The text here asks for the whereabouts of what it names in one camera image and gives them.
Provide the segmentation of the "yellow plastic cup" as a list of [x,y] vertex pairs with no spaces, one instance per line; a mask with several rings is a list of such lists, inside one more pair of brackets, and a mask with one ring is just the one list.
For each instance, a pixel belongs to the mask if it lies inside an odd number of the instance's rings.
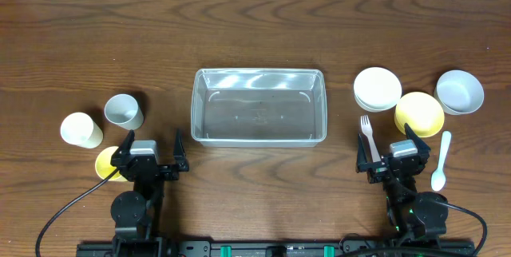
[[117,168],[111,165],[112,155],[118,150],[117,146],[111,146],[102,150],[95,161],[95,170],[97,175],[105,179]]

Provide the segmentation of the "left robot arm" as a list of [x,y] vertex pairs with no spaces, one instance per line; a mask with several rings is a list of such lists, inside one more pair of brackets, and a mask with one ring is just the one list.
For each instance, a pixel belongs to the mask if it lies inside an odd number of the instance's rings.
[[154,140],[136,140],[129,131],[110,164],[133,183],[133,190],[122,192],[112,202],[110,213],[115,222],[111,255],[176,256],[176,248],[156,235],[164,199],[164,183],[179,179],[189,170],[181,132],[176,132],[173,164],[160,164]]

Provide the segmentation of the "grey plastic cup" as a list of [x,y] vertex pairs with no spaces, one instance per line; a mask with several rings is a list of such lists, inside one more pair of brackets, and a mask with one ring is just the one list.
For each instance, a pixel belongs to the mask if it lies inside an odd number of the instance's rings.
[[117,94],[105,104],[106,119],[127,130],[136,130],[143,125],[144,115],[137,100],[128,94]]

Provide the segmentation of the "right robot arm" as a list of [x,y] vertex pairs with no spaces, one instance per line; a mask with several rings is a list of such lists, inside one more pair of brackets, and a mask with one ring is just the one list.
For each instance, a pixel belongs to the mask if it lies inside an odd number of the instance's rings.
[[369,162],[365,153],[365,137],[358,136],[356,172],[365,172],[368,182],[381,183],[386,193],[386,210],[397,235],[393,246],[432,243],[446,233],[448,208],[446,199],[434,192],[418,192],[414,177],[426,167],[430,147],[409,125],[405,126],[406,143],[417,152],[403,156],[389,153],[380,161]]

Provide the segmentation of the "white plastic bowl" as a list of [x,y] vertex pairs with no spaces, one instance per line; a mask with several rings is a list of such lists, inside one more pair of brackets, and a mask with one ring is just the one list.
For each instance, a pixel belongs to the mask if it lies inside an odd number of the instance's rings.
[[354,95],[357,104],[369,112],[381,112],[396,106],[402,96],[398,77],[382,67],[370,67],[355,78]]

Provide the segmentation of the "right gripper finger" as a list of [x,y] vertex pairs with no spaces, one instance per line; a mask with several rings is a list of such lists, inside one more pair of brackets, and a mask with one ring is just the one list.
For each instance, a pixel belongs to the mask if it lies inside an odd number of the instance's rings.
[[366,152],[364,147],[364,139],[362,134],[358,134],[358,151],[357,151],[357,165],[364,165],[367,163]]
[[418,150],[418,154],[423,154],[426,152],[430,153],[430,146],[424,142],[407,123],[404,124],[404,129],[406,137],[414,142],[414,145]]

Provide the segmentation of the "grey plastic bowl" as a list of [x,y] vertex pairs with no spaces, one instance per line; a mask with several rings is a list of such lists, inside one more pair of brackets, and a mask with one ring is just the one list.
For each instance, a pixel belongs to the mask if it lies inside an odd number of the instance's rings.
[[434,98],[445,113],[465,115],[479,110],[485,94],[482,84],[474,75],[455,69],[439,77],[434,89]]

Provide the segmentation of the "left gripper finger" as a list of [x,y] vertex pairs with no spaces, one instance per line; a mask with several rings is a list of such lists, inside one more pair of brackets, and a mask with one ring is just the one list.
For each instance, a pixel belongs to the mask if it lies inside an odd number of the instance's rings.
[[121,145],[118,147],[116,151],[116,158],[124,158],[129,155],[129,151],[134,142],[135,132],[133,130],[129,130],[126,138],[123,140]]
[[176,131],[174,148],[173,148],[173,157],[176,161],[176,164],[187,164],[187,157],[183,146],[182,134],[179,129]]

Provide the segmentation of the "white plastic cup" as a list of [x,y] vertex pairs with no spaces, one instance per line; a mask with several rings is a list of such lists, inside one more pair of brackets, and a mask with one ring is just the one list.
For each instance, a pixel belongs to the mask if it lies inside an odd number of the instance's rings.
[[60,127],[61,138],[68,144],[82,148],[96,148],[103,141],[103,132],[86,113],[71,113]]

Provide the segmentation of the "yellow plastic bowl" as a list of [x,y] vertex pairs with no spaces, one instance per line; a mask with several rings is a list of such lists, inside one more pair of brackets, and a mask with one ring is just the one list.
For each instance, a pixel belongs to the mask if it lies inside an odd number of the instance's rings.
[[427,93],[408,93],[396,104],[394,123],[403,134],[404,125],[408,124],[419,137],[431,137],[442,129],[444,122],[445,114],[442,107]]

